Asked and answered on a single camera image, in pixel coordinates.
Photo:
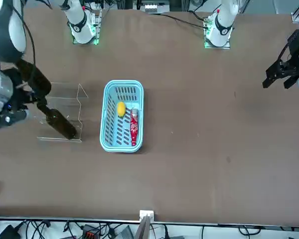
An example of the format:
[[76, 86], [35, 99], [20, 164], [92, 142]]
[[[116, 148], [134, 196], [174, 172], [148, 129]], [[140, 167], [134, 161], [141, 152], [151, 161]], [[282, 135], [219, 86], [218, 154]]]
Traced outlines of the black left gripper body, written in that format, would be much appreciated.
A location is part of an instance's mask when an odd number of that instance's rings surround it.
[[297, 71], [299, 74], [299, 34], [298, 30], [295, 30], [287, 40], [286, 49], [289, 50], [290, 57], [287, 61], [280, 60], [282, 72]]

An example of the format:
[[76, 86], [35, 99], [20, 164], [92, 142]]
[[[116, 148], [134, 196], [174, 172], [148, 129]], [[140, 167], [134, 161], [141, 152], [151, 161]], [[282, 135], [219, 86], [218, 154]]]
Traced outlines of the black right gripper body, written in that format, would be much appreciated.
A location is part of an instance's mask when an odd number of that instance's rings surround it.
[[30, 93], [22, 88], [17, 89], [16, 86], [22, 83], [20, 72], [16, 68], [9, 68], [2, 71], [12, 81], [13, 93], [3, 109], [6, 111], [21, 111], [27, 110], [26, 104], [30, 103]]

